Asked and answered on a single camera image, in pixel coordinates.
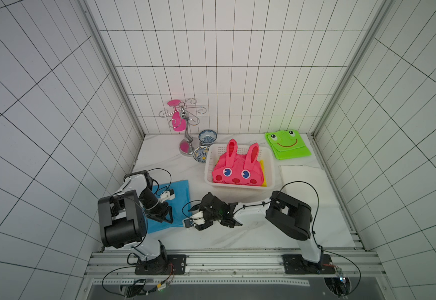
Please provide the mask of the yellow raincoat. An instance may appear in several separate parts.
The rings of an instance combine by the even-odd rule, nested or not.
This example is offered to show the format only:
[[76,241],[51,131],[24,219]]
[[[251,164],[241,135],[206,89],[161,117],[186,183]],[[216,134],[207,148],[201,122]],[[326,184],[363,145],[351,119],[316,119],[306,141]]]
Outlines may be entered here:
[[266,181],[266,172],[265,172],[265,167],[264,167],[264,161],[260,160],[259,163],[260,163],[260,169],[262,171],[262,178],[263,178],[263,183],[262,183],[261,186],[262,187],[267,187],[268,184],[267,184],[267,181]]

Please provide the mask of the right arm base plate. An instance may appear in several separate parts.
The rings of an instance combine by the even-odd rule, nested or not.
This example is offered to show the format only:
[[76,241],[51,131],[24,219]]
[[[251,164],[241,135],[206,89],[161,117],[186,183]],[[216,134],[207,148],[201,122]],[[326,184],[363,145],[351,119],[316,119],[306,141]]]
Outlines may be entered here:
[[324,254],[320,262],[309,262],[300,254],[282,255],[284,271],[287,275],[335,275],[336,269],[331,257]]

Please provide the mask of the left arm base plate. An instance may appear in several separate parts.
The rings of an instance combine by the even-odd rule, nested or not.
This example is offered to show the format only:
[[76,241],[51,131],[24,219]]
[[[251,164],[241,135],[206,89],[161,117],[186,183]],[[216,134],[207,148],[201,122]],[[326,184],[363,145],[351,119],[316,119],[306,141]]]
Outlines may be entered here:
[[184,254],[170,254],[166,258],[159,256],[150,261],[138,263],[134,274],[139,276],[183,275],[187,258]]

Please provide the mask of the pink rabbit raincoat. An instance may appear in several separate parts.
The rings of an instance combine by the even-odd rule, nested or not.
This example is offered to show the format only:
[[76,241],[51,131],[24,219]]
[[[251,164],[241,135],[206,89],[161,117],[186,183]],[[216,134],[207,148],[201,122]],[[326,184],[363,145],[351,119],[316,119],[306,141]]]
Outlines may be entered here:
[[238,143],[231,139],[227,144],[227,152],[219,158],[212,172],[214,182],[261,186],[263,175],[257,160],[259,150],[258,143],[254,143],[246,154],[238,154]]

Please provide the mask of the blue raincoat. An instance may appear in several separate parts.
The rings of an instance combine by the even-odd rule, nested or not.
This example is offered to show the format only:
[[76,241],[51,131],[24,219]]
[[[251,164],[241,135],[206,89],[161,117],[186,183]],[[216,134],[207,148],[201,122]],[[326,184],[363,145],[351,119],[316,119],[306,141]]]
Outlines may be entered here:
[[183,227],[183,221],[185,220],[185,215],[182,212],[183,207],[190,208],[191,205],[189,201],[189,181],[177,181],[171,183],[171,190],[174,191],[175,198],[172,200],[167,200],[166,202],[170,204],[172,208],[172,216],[174,219],[173,223],[168,222],[157,222],[149,219],[149,229],[147,231],[148,234],[155,233],[158,231],[162,231],[168,228],[178,228]]

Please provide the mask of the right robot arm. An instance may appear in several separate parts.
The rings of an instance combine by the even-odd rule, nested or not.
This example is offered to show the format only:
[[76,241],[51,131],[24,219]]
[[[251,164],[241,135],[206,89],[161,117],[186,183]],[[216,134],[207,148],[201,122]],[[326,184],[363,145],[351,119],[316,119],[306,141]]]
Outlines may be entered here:
[[227,228],[248,226],[267,221],[287,237],[296,240],[301,250],[301,259],[320,265],[323,250],[314,237],[312,207],[282,191],[273,191],[268,201],[252,204],[226,203],[210,192],[189,212],[197,230],[202,231],[219,222]]

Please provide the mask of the white plastic basket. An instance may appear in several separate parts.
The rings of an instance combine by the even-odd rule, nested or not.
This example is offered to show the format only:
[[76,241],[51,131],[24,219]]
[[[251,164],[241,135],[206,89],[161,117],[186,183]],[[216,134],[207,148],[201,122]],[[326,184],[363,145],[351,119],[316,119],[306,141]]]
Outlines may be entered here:
[[214,144],[210,147],[208,152],[207,162],[205,164],[205,182],[211,186],[217,187],[228,187],[228,188],[244,188],[252,190],[270,190],[273,188],[277,181],[277,176],[275,175],[275,164],[274,156],[270,149],[260,148],[257,153],[257,160],[261,163],[262,173],[264,175],[264,182],[261,186],[253,186],[250,184],[236,184],[236,183],[225,183],[225,182],[214,182],[213,171],[219,162],[219,158],[227,153],[226,144]]

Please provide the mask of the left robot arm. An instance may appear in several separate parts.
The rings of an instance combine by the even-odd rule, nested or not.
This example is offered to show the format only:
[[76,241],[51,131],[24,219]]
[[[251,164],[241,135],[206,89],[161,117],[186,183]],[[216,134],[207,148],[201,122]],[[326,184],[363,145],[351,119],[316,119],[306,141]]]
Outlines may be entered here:
[[153,192],[154,182],[146,170],[132,172],[115,193],[100,198],[100,238],[106,248],[130,246],[140,263],[163,265],[168,255],[162,242],[148,238],[149,221],[172,224],[174,218],[171,205]]

